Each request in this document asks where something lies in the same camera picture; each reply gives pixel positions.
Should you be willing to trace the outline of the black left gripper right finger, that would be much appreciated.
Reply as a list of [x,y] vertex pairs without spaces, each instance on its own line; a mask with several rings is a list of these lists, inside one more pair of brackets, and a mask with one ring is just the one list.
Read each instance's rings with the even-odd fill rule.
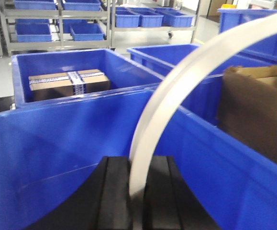
[[144,195],[145,230],[219,230],[172,156],[153,156]]

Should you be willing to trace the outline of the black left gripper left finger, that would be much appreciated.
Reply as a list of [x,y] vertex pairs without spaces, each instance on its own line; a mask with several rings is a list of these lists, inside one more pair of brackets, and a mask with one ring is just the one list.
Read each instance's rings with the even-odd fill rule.
[[130,230],[128,181],[128,158],[105,156],[75,192],[27,229]]

